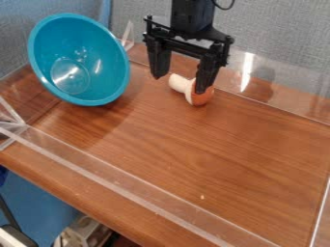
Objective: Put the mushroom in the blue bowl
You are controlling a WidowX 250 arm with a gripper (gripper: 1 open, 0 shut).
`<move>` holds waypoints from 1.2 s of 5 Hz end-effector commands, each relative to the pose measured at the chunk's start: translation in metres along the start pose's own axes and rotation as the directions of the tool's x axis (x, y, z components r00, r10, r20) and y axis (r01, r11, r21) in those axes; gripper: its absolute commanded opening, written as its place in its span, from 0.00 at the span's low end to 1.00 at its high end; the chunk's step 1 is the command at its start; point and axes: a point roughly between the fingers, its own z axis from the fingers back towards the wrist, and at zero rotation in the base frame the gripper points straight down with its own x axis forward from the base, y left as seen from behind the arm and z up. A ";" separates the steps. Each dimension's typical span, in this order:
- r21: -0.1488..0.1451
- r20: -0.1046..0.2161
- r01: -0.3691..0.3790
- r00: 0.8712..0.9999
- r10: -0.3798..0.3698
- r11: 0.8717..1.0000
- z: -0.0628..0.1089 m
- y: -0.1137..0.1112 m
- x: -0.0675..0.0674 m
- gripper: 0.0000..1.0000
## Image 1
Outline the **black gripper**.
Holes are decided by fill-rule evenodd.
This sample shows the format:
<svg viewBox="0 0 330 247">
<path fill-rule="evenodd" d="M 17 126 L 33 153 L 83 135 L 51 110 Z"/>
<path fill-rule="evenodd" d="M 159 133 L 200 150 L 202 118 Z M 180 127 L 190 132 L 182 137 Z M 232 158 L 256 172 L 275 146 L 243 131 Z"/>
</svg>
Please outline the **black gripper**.
<svg viewBox="0 0 330 247">
<path fill-rule="evenodd" d="M 171 0 L 170 18 L 147 14 L 143 41 L 147 46 L 152 76 L 166 76 L 171 51 L 202 57 L 198 65 L 195 93 L 206 92 L 218 71 L 226 66 L 230 47 L 235 40 L 214 28 L 215 0 Z"/>
</svg>

